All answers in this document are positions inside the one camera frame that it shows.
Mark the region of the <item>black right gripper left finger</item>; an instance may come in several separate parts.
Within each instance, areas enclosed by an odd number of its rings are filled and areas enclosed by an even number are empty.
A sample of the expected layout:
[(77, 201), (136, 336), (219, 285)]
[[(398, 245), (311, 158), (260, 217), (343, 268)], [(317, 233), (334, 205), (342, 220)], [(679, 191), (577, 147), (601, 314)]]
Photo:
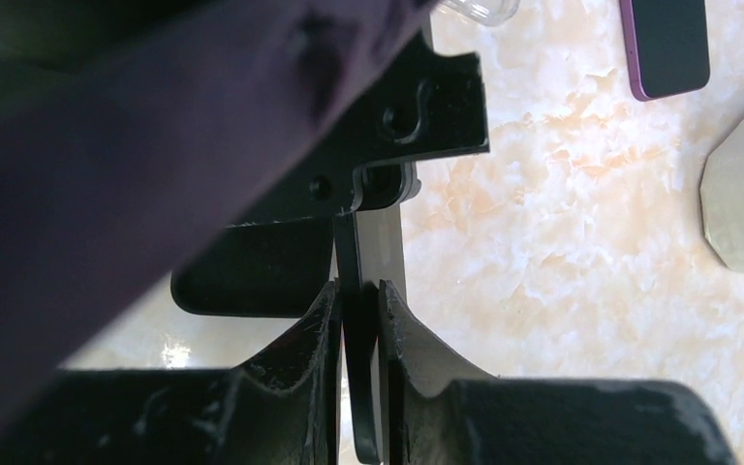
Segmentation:
[(0, 435), (0, 464), (333, 464), (340, 301), (229, 369), (72, 370)]

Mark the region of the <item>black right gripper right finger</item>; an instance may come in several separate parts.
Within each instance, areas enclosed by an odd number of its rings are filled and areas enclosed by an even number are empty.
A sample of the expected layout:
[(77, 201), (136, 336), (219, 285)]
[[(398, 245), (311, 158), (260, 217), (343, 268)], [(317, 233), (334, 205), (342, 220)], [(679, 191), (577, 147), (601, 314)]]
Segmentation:
[(709, 406), (648, 379), (512, 379), (460, 355), (380, 285), (391, 464), (732, 464)]

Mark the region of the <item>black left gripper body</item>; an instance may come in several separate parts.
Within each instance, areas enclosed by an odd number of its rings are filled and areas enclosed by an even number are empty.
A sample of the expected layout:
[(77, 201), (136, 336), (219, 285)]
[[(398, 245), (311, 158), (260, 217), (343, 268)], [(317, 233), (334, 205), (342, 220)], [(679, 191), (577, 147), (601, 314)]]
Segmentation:
[[(0, 1), (0, 121), (199, 7), (197, 1)], [(418, 192), (416, 162), (488, 148), (479, 58), (440, 55), (422, 31), (236, 224), (387, 208)]]

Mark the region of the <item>clear magsafe phone case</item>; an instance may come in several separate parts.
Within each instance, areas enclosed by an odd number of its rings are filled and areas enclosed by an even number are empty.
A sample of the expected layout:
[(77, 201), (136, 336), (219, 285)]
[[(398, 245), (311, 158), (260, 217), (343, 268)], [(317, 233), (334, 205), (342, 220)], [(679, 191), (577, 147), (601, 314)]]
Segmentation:
[(443, 0), (442, 5), (476, 23), (495, 27), (511, 19), (519, 7), (519, 0)]

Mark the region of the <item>black phone case with camera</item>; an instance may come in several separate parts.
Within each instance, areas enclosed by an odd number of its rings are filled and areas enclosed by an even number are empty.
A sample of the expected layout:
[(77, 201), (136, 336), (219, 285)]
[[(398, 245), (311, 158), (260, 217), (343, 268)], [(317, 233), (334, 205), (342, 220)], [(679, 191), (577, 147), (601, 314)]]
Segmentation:
[(372, 370), (377, 364), (377, 285), (363, 268), (357, 215), (336, 217), (333, 230), (356, 457), (363, 464), (379, 464)]

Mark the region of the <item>black iphone with apple logo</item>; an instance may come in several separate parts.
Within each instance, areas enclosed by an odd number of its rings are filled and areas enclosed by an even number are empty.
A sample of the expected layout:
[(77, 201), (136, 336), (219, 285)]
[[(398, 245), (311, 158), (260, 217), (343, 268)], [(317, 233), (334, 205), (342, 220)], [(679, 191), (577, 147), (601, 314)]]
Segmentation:
[(227, 228), (170, 279), (173, 301), (196, 315), (303, 316), (330, 279), (330, 219)]

